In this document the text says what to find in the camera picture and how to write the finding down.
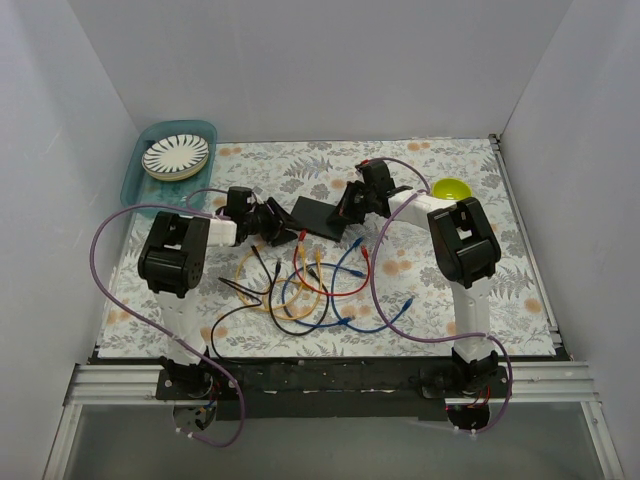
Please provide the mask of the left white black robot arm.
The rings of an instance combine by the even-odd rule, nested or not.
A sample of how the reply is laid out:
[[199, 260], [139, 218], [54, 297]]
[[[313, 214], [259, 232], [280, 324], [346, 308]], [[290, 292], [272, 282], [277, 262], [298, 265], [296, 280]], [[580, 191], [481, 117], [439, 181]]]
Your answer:
[[172, 383], [193, 400], [205, 398], [213, 377], [200, 358], [206, 341], [195, 323], [195, 290], [209, 247], [238, 246], [258, 235], [271, 246], [296, 238], [301, 224], [273, 198], [261, 202], [248, 191], [233, 195], [211, 218], [160, 211], [138, 259], [139, 276], [154, 293], [164, 326], [195, 349], [172, 343], [160, 359]]

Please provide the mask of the black network switch box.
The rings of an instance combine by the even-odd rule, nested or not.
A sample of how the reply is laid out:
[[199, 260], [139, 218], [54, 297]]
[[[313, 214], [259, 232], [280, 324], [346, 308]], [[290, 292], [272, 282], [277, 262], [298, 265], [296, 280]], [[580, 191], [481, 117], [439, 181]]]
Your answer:
[[328, 223], [333, 210], [334, 206], [330, 204], [300, 196], [291, 211], [291, 216], [308, 234], [340, 242], [346, 226]]

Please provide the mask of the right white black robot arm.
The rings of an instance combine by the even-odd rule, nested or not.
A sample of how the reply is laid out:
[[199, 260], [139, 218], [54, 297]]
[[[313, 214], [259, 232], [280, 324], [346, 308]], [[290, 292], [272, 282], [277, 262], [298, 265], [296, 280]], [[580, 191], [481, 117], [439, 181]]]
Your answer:
[[363, 223], [375, 213], [426, 230], [432, 239], [436, 263], [453, 294], [456, 334], [452, 347], [452, 383], [464, 397], [475, 397], [497, 373], [498, 354], [488, 338], [489, 293], [501, 248], [480, 202], [474, 197], [443, 200], [424, 189], [400, 186], [390, 190], [350, 182], [326, 223], [346, 226]]

